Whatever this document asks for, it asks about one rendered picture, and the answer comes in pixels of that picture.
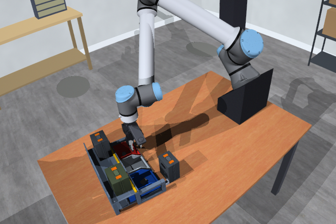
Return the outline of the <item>red bin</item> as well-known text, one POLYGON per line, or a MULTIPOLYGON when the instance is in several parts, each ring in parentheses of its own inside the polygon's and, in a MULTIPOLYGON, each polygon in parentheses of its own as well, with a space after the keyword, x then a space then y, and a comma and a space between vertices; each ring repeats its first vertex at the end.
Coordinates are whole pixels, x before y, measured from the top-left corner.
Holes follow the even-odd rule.
POLYGON ((128 156, 130 156, 132 154, 140 156, 140 153, 136 149, 135 145, 134 144, 132 144, 132 145, 133 145, 133 149, 134 149, 133 152, 131 151, 131 149, 129 148, 129 146, 127 145, 126 142, 122 142, 120 144, 117 144, 117 145, 113 146, 113 148, 114 148, 114 150, 115 150, 115 152, 118 155, 118 157, 119 157, 120 160, 123 159, 123 158, 126 158, 126 157, 128 157, 128 156), (123 156, 122 152, 126 152, 126 155, 123 156))

